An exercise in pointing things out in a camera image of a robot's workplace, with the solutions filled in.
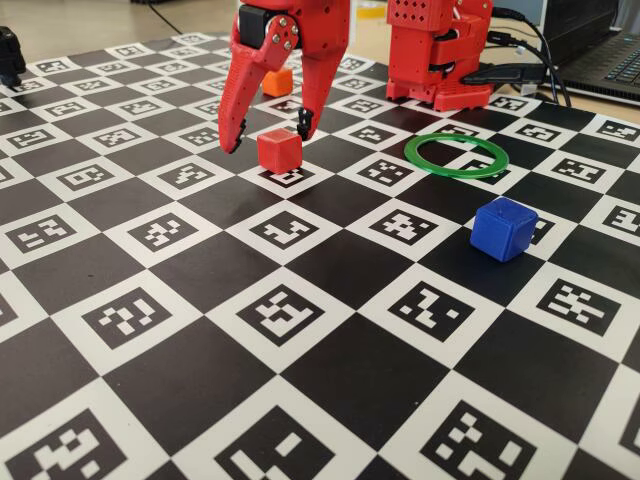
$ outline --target white square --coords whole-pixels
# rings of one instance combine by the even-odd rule
[[[47,312],[11,272],[0,275],[0,343],[47,318]]]
[[[269,223],[280,216],[291,219],[290,222],[287,220],[289,230]],[[252,229],[261,229],[264,236],[254,233]],[[304,232],[309,230],[313,230],[312,233],[305,235]],[[227,232],[273,261],[285,265],[340,230],[338,225],[284,200],[228,228]]]
[[[92,431],[87,426],[84,421],[87,418],[98,424],[96,431]],[[64,465],[66,467],[64,469],[56,467],[62,472],[74,468],[92,471],[97,466],[103,472],[109,472],[110,480],[130,480],[146,478],[169,459],[166,452],[122,400],[102,378],[98,378],[0,439],[0,477],[12,478],[7,467],[9,460],[28,451],[36,443],[65,426],[75,430],[78,437],[82,435],[78,438],[81,441],[77,448],[79,451],[74,450],[79,458],[76,459],[72,455],[65,456],[64,451],[57,452],[57,448],[60,447],[59,436],[52,439],[51,443],[47,442],[45,447],[45,452],[51,452],[51,460],[57,460],[51,467]],[[83,448],[82,442],[86,442],[87,446]],[[122,453],[121,457],[117,457],[122,458],[121,463],[117,465],[108,464],[112,459],[111,455],[100,456],[101,448],[113,444]],[[46,467],[36,459],[35,455],[32,457],[32,462],[42,467],[42,472],[46,472]],[[36,476],[50,478],[40,473]]]
[[[66,88],[74,95],[83,96],[92,93],[106,92],[114,88],[122,87],[123,85],[112,78],[100,76],[76,80],[75,82],[64,83],[60,86]]]
[[[215,122],[192,125],[165,135],[163,138],[195,154],[213,150],[220,145],[218,124]]]
[[[0,136],[0,150],[13,157],[70,140],[71,135],[55,125],[44,123]]]
[[[128,85],[129,88],[145,95],[159,95],[188,86],[187,82],[172,77],[157,77]]]
[[[139,175],[141,180],[173,200],[188,197],[231,177],[232,173],[196,155]]]
[[[91,103],[83,97],[75,97],[41,107],[33,107],[31,111],[47,122],[57,122],[99,109],[100,107],[95,103]]]
[[[211,80],[205,80],[204,82],[194,83],[193,86],[205,92],[211,92],[214,95],[220,96],[224,93],[226,82],[227,77],[216,77]]]
[[[390,169],[391,173],[385,175],[380,166]],[[377,192],[395,197],[428,174],[412,163],[386,153],[376,152],[344,169],[339,175]]]
[[[431,333],[431,329],[435,325],[430,328],[419,328],[416,321],[409,322],[391,311],[394,305],[402,305],[401,300],[403,297],[423,284],[426,284],[425,288],[431,294],[430,300],[435,299],[434,295],[437,292],[434,290],[437,290],[471,308],[471,313],[468,316],[465,315],[466,318],[463,319],[462,323],[444,341]],[[414,308],[406,305],[400,307],[399,310],[408,316],[413,312]],[[453,368],[487,331],[503,310],[504,308],[500,305],[461,287],[422,265],[414,264],[369,300],[359,311],[369,320],[417,348],[425,355],[434,358],[449,368]],[[448,315],[448,318],[455,320],[458,317],[456,313],[459,314],[460,312],[455,311],[455,313]]]
[[[141,97],[105,107],[127,122],[148,118],[173,110],[175,107],[156,97]]]
[[[176,75],[178,73],[197,70],[198,68],[200,67],[195,63],[185,60],[169,60],[168,62],[156,63],[155,65],[146,67],[147,70],[157,73],[158,75]]]
[[[34,77],[23,80],[22,84],[17,87],[9,88],[0,84],[0,93],[3,93],[7,97],[18,97],[27,93],[42,92],[55,86],[56,84],[47,78]]]
[[[355,479],[375,457],[375,451],[338,423],[281,377],[274,377],[235,410],[212,426],[173,457],[175,464],[192,480],[215,478],[232,480],[216,456],[249,431],[265,415],[279,407],[307,433],[333,452],[331,460],[314,477],[315,480]],[[269,474],[247,478],[288,478],[277,467]]]
[[[538,223],[536,224],[536,230],[533,234],[531,245],[527,249],[527,253],[538,257],[542,260],[549,260],[551,256],[556,252],[560,245],[569,237],[571,232],[578,226],[570,220],[567,220],[552,213],[540,210],[537,207],[532,207],[525,203],[521,203],[527,208],[535,210],[538,214]],[[469,220],[465,227],[473,230],[475,223],[475,217]]]
[[[594,296],[604,297],[612,302],[611,306],[615,305],[619,309],[615,313],[599,310],[589,301],[591,299],[585,300],[576,296],[571,288],[550,298],[552,289],[563,284],[576,286]],[[616,362],[622,361],[640,328],[640,300],[552,263],[545,263],[538,270],[512,300],[509,309]],[[579,317],[588,315],[588,320],[585,318],[584,324],[578,324],[563,317],[571,313]],[[604,320],[611,323],[603,334],[587,328],[590,322],[597,325],[598,321]]]
[[[366,95],[354,95],[332,103],[329,107],[356,117],[373,118],[396,108],[396,104]]]
[[[62,203],[0,226],[0,258],[15,269],[98,233],[82,215]],[[12,240],[17,235],[22,249]]]
[[[257,166],[241,173],[240,177],[282,198],[290,198],[319,184],[332,175],[332,172],[324,168],[309,162],[303,162],[300,168],[295,168],[287,173],[276,174]]]
[[[562,478],[577,450],[574,443],[453,370],[391,437],[380,456],[412,480],[450,478],[420,450],[461,401],[536,448],[522,480]]]
[[[376,62],[368,60],[357,55],[346,54],[342,57],[338,71],[346,73],[347,75],[353,75],[356,73],[362,73],[365,70],[369,70],[375,65]]]
[[[182,58],[199,57],[200,55],[205,55],[207,53],[209,53],[209,50],[205,50],[204,48],[196,47],[193,45],[185,45],[182,47],[176,47],[162,51],[163,55],[175,58],[176,60],[180,60]]]
[[[515,115],[516,117],[526,117],[541,104],[540,100],[534,100],[533,98],[495,93],[489,99],[489,105],[486,108],[494,112]]]
[[[411,133],[373,120],[363,120],[335,132],[333,135],[372,150],[382,151],[406,140],[411,136]]]
[[[142,297],[146,299],[146,301],[143,299],[145,303],[142,303],[142,306],[146,306],[150,311],[155,310],[155,307],[164,309],[166,312],[155,310],[152,315],[155,313],[162,315],[156,317],[156,320],[148,316],[141,319],[133,317],[129,309],[137,309],[138,307],[129,302],[133,299],[140,301]],[[157,305],[147,303],[151,300],[155,301]],[[116,305],[122,311],[107,312],[109,305]],[[88,314],[100,311],[100,309],[104,310],[104,318],[109,318],[106,316],[109,313],[111,316],[117,314],[116,320],[106,323],[96,322],[92,319],[92,323],[90,323]],[[52,319],[96,372],[100,375],[106,375],[153,348],[201,316],[202,314],[195,307],[191,306],[153,273],[149,270],[143,270],[107,290],[65,308],[53,315]],[[118,321],[121,322],[120,326],[114,325]],[[129,331],[135,331],[136,327],[143,330],[138,335],[127,335]],[[98,333],[102,333],[100,329],[110,329],[110,338],[115,335],[114,341],[118,342],[118,345],[109,345]]]
[[[634,203],[605,195],[580,224],[640,247],[640,206]]]
[[[499,133],[556,150],[562,148],[578,132],[548,123],[520,118]]]
[[[469,137],[480,138],[481,140],[488,140],[493,135],[494,132],[491,130],[486,130],[484,128],[476,127],[475,125],[469,125],[464,122],[458,122],[457,120],[450,119],[442,119],[438,120],[431,125],[426,126],[422,130],[420,130],[416,135],[429,135],[431,133],[454,133],[458,135],[467,135]],[[445,145],[449,145],[451,147],[458,148],[460,150],[471,151],[477,147],[473,143],[463,143],[463,142],[440,142]]]
[[[640,125],[605,115],[596,115],[581,133],[623,145],[640,147]]]
[[[255,105],[253,108],[286,120],[297,119],[298,110],[302,108],[302,98],[294,95],[287,95],[285,97],[274,98],[268,102]]]
[[[422,228],[427,233],[420,238]],[[457,223],[393,198],[356,220],[347,230],[417,262],[459,228]]]
[[[300,308],[284,303],[282,309],[276,308],[271,299],[266,296],[274,292],[279,293],[279,288],[282,286],[301,296],[311,304],[311,307],[305,304],[305,308]],[[264,332],[277,335],[284,341],[281,345],[274,343],[262,331],[245,321],[242,316],[245,309],[250,309],[261,299],[264,302],[260,303],[258,308],[262,307],[263,310],[260,312],[264,313],[257,310],[252,313],[265,317],[261,322]],[[286,301],[287,297],[281,295],[279,303]],[[282,316],[285,318],[278,317],[279,312],[284,312]],[[302,277],[286,268],[280,268],[210,311],[207,317],[273,371],[281,373],[353,313],[351,308]],[[311,323],[296,332],[296,327],[305,325],[304,321],[309,318],[313,319]],[[293,336],[287,338],[287,335],[292,332],[294,332]]]
[[[33,177],[10,157],[0,160],[0,190],[31,180]]]
[[[598,193],[606,193],[624,173],[622,168],[558,150],[533,171]]]
[[[167,233],[170,232],[167,232],[166,228],[158,223],[158,220],[164,218],[172,218],[178,223],[179,227],[187,232],[193,231],[187,236],[172,242],[171,238],[167,236]],[[153,236],[153,234],[156,234],[159,239],[155,244],[152,243],[152,239],[147,239],[150,246],[159,247],[155,251],[141,243],[141,241],[130,233],[137,231],[138,228],[144,230],[145,227],[147,228],[148,235]],[[174,202],[117,225],[104,232],[104,234],[146,268],[151,268],[221,231],[222,230],[213,223],[205,220],[187,207]]]
[[[139,68],[140,67],[135,63],[127,62],[126,60],[113,60],[111,62],[99,63],[97,65],[85,67],[85,69],[91,73],[101,76],[117,75],[119,73],[138,70]]]
[[[180,109],[196,117],[200,117],[203,120],[213,122],[218,119],[218,109],[220,108],[221,101],[222,97],[216,95],[213,98],[205,98],[204,100],[184,105],[180,107]]]
[[[27,108],[10,98],[0,98],[0,117],[16,112],[24,112]]]
[[[580,440],[580,448],[629,478],[638,478],[640,456],[621,439],[639,400],[640,374],[620,365]]]
[[[216,37],[212,37],[210,35],[205,35],[200,32],[190,32],[183,33],[182,35],[175,35],[171,37],[171,39],[175,42],[181,43],[182,45],[199,45],[201,43],[210,42],[211,40],[215,40]]]
[[[38,60],[35,63],[29,64],[28,68],[39,77],[46,77],[48,75],[55,75],[56,73],[79,70],[81,67],[69,60],[69,57],[59,57],[49,58],[47,60]]]
[[[345,75],[333,81],[333,87],[345,92],[361,94],[386,85],[385,82],[360,75]]]
[[[449,162],[447,164],[447,168],[462,169],[463,167],[471,164],[471,168],[468,168],[467,170],[478,170],[480,168],[490,166],[494,161],[495,160],[493,158],[486,157],[479,153],[466,152],[460,155],[458,158]],[[487,190],[497,195],[503,195],[528,174],[529,170],[527,170],[526,168],[522,168],[510,163],[507,166],[506,173],[503,172],[498,175],[497,177],[499,177],[500,179],[495,181],[495,183],[491,178],[473,180],[458,179],[458,181],[468,183],[470,185],[473,185],[474,187]]]
[[[70,202],[129,178],[133,178],[133,175],[127,170],[107,158],[99,157],[41,175],[38,181],[62,201]]]
[[[130,58],[146,57],[156,52],[141,43],[128,43],[126,45],[118,45],[116,47],[105,48],[105,51],[120,60],[128,60]]]
[[[97,152],[99,155],[109,155],[125,148],[139,145],[156,138],[157,135],[133,123],[123,123],[114,127],[87,133],[78,137],[78,141]]]

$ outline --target red cube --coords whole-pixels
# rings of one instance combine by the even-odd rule
[[[259,135],[258,159],[262,168],[278,175],[298,168],[302,165],[302,138],[286,128]]]

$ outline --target orange cube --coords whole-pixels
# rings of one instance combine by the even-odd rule
[[[267,72],[262,82],[262,92],[271,97],[284,97],[293,92],[293,70],[282,68],[277,72]]]

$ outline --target black cable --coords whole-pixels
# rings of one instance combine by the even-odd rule
[[[176,32],[178,35],[182,35],[182,32],[181,32],[180,30],[178,30],[178,29],[177,29],[177,28],[176,28],[176,27],[175,27],[175,26],[174,26],[174,25],[173,25],[169,20],[167,20],[166,18],[164,18],[164,17],[162,16],[162,14],[161,14],[158,10],[156,10],[156,7],[154,7],[154,6],[153,6],[153,4],[151,3],[151,0],[147,0],[147,5],[149,6],[149,8],[150,8],[151,10],[153,10],[153,12],[154,12],[156,15],[158,15],[158,16],[162,19],[162,21],[163,21],[164,23],[166,23],[167,25],[169,25],[169,26],[173,29],[173,31],[174,31],[174,32]]]

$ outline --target laptop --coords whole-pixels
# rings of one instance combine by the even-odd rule
[[[640,106],[640,32],[633,31],[640,23],[640,0],[495,3],[523,11],[542,26],[570,91]],[[631,28],[612,28],[614,23]]]

